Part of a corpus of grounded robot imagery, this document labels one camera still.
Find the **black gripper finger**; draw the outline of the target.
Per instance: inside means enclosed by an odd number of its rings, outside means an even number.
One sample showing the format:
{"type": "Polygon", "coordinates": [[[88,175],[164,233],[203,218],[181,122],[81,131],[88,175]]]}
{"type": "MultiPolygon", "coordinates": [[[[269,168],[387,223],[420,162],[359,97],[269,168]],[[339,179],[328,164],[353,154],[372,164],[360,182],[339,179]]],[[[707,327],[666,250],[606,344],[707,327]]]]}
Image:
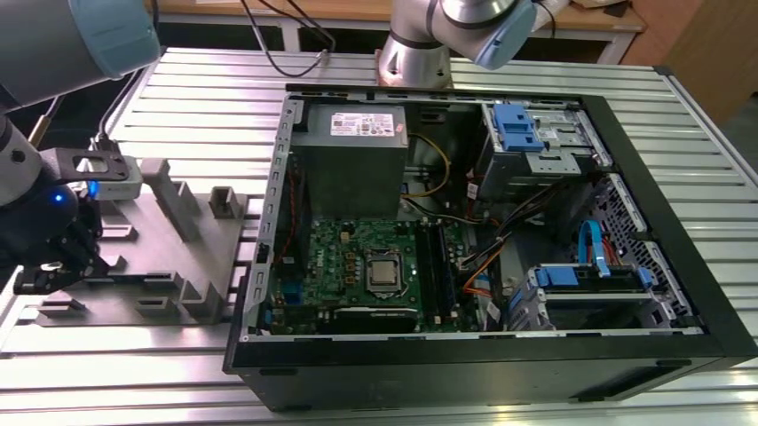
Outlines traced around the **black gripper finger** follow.
{"type": "Polygon", "coordinates": [[[17,296],[49,295],[81,280],[81,264],[64,262],[57,269],[46,270],[40,264],[24,262],[14,278],[13,293],[17,296]]]}
{"type": "Polygon", "coordinates": [[[67,283],[76,283],[88,278],[104,279],[111,266],[100,256],[100,225],[89,226],[80,221],[72,222],[57,238],[59,262],[57,275],[67,283]]]}

